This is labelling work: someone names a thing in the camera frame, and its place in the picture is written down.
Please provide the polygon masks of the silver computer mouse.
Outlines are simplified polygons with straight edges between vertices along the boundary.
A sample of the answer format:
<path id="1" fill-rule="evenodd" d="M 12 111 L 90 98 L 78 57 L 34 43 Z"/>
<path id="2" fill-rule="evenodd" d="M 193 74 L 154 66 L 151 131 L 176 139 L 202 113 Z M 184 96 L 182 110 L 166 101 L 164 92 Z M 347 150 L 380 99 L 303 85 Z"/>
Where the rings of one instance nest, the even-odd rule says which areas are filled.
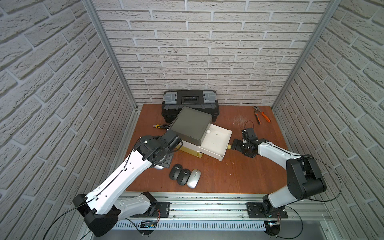
<path id="1" fill-rule="evenodd" d="M 160 165 L 154 165 L 153 168 L 155 168 L 157 170 L 163 170 L 164 169 L 164 167 L 160 166 Z"/>
<path id="2" fill-rule="evenodd" d="M 197 170 L 197 169 L 192 170 L 187 182 L 187 186 L 191 189 L 194 189 L 197 186 L 201 178 L 201 175 L 202 173 L 200 170 Z"/>

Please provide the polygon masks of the black computer mouse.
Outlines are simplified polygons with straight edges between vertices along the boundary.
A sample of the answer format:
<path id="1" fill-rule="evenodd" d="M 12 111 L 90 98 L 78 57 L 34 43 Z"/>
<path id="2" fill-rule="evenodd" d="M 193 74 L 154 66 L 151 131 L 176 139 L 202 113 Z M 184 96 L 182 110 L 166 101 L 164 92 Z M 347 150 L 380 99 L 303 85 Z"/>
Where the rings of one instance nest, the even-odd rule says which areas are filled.
<path id="1" fill-rule="evenodd" d="M 170 171 L 170 174 L 169 174 L 169 177 L 171 180 L 177 180 L 177 178 L 179 177 L 181 171 L 183 170 L 183 167 L 182 165 L 180 164 L 175 164 L 171 171 Z"/>
<path id="2" fill-rule="evenodd" d="M 184 186 L 187 182 L 188 182 L 188 179 L 191 175 L 191 171 L 188 170 L 188 169 L 183 169 L 178 178 L 177 178 L 177 183 L 180 185 L 180 186 Z"/>

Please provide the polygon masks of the grey three-drawer storage box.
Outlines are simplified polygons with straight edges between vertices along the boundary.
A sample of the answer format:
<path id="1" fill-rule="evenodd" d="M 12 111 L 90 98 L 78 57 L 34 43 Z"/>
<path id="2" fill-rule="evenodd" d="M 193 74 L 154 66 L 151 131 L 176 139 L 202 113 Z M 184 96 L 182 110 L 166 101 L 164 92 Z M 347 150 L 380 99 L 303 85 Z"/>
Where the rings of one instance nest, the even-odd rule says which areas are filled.
<path id="1" fill-rule="evenodd" d="M 212 124 L 212 120 L 211 114 L 183 107 L 169 129 L 182 139 L 184 148 L 222 161 L 232 131 Z"/>

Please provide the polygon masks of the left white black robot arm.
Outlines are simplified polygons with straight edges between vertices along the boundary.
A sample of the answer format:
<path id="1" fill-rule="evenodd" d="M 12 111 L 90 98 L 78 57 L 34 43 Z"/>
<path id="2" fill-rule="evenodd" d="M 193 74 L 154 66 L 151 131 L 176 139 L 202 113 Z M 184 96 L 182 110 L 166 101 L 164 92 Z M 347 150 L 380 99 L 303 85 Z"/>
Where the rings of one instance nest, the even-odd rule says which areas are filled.
<path id="1" fill-rule="evenodd" d="M 182 142 L 169 130 L 162 136 L 144 136 L 138 139 L 131 153 L 117 169 L 88 194 L 79 194 L 73 203 L 90 231 L 101 237 L 117 222 L 136 215 L 153 216 L 157 200 L 149 192 L 120 200 L 121 194 L 145 170 L 162 167 L 168 155 Z"/>

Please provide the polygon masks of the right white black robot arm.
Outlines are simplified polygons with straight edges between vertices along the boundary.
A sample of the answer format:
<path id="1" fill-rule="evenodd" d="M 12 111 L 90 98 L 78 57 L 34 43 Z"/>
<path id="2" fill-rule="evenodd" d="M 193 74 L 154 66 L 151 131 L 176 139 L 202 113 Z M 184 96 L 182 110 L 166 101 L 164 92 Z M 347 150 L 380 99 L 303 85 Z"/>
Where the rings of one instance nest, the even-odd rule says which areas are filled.
<path id="1" fill-rule="evenodd" d="M 249 158 L 268 158 L 287 172 L 287 185 L 263 197 L 262 213 L 265 215 L 271 216 L 288 204 L 327 190 L 321 170 L 313 156 L 295 154 L 266 139 L 258 139 L 252 128 L 244 129 L 242 135 L 242 140 L 233 141 L 232 150 Z"/>

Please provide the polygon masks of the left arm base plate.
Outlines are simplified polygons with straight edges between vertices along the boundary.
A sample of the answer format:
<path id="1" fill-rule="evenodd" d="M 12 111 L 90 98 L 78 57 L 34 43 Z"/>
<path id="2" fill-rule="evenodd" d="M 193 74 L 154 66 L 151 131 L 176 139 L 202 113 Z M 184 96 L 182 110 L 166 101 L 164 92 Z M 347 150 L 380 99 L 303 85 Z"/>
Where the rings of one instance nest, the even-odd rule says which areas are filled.
<path id="1" fill-rule="evenodd" d="M 155 207 L 140 215 L 133 215 L 131 218 L 168 218 L 170 213 L 170 202 L 157 202 Z"/>

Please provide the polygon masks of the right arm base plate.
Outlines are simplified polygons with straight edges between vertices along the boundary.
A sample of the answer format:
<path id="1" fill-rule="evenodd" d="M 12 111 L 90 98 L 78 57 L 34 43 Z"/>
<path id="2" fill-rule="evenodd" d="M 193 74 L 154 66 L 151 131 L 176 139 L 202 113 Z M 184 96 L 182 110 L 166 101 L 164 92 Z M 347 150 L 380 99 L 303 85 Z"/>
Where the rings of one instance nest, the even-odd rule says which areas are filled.
<path id="1" fill-rule="evenodd" d="M 288 214 L 285 207 L 274 208 L 266 203 L 246 203 L 250 219 L 279 218 L 287 219 Z"/>

